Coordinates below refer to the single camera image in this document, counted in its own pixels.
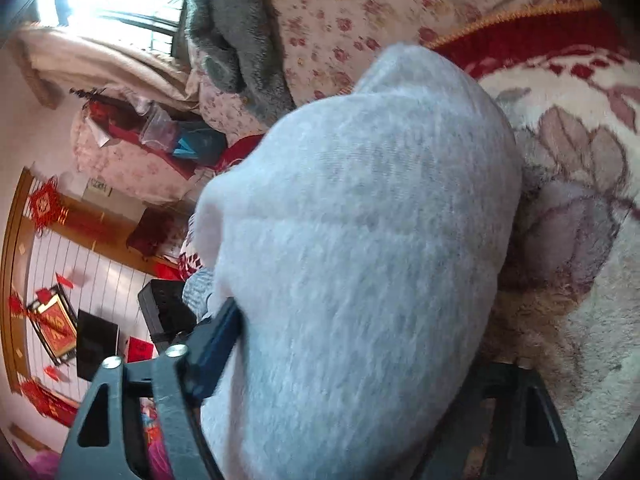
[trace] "red cloth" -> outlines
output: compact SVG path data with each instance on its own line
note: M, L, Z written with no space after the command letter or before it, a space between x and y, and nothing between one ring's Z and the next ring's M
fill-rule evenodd
M478 79L532 57L569 55L567 46L585 44L616 52L624 42L611 16L594 9L495 23L434 51Z
M217 161L215 166L211 166L211 169L215 171L216 174L219 174L224 173L236 164L240 164L240 162L245 160L255 147L260 144L263 137L264 134L251 135L238 140L238 142L222 152L220 160Z

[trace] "plastic bag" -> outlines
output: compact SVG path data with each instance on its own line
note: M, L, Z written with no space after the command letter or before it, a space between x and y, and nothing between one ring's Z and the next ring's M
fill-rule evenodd
M158 104L153 103L149 118L140 132L140 142L152 150L171 153L179 134L178 124Z
M203 166L213 166L226 150L225 134L204 121L179 121L180 139L174 155L197 160Z

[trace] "pink cloth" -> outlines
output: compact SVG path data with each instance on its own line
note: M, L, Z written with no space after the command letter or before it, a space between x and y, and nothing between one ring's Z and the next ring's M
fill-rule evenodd
M174 474L171 471L169 457L162 440L154 440L148 450L149 465L151 466L151 475L154 480L174 480Z
M36 480L55 480L60 455L55 451L40 451L36 458L30 462L30 474L35 473Z

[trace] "curtain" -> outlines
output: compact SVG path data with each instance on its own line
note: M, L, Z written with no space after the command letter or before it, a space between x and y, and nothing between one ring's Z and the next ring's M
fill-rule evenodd
M136 94L176 110L198 107L199 81L183 69L133 47L76 36L61 28L31 26L18 31L31 68L43 80L64 89L108 88Z

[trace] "metal screw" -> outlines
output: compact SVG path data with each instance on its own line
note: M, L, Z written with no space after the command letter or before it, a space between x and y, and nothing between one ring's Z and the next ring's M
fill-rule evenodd
M180 357L185 355L188 351L189 351L189 347L187 345L177 344L177 345L169 346L169 348L166 349L165 353L169 357Z
M118 357L117 355L112 355L111 357L107 357L104 361L102 361L102 367L111 370L113 368L117 368L122 364L122 357Z

